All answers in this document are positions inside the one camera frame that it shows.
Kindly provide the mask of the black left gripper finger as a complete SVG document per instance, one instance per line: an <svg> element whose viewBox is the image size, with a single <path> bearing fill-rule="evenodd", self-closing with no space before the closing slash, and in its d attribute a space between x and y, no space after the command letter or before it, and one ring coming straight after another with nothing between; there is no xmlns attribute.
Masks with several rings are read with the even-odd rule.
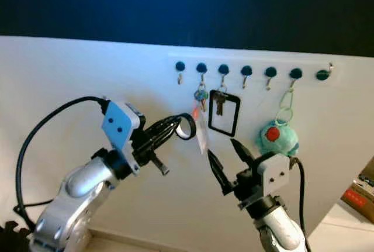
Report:
<svg viewBox="0 0 374 252"><path fill-rule="evenodd" d="M150 136L160 136L166 135L169 136L176 132L176 129L180 125L180 116L168 116L153 123L149 128L147 128L147 134Z"/></svg>
<svg viewBox="0 0 374 252"><path fill-rule="evenodd" d="M150 126L148 134L150 135L150 150L157 150L172 135L178 132L179 126Z"/></svg>

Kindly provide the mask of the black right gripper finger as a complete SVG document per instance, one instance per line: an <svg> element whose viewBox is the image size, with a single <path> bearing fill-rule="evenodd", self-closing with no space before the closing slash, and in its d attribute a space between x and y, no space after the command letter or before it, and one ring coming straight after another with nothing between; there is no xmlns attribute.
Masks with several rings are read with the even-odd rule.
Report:
<svg viewBox="0 0 374 252"><path fill-rule="evenodd" d="M207 158L209 160L209 166L211 172L213 173L214 177L217 179L217 183L219 183L219 187L221 188L221 192L223 195L227 195L232 193L234 185L232 181L227 178L227 175L224 172L224 167L221 164L221 161L217 158L216 155L211 150L207 152Z"/></svg>
<svg viewBox="0 0 374 252"><path fill-rule="evenodd" d="M247 172L248 174L254 174L254 172L256 172L256 165L253 153L235 138L231 138L230 142L240 160L248 166L241 173Z"/></svg>

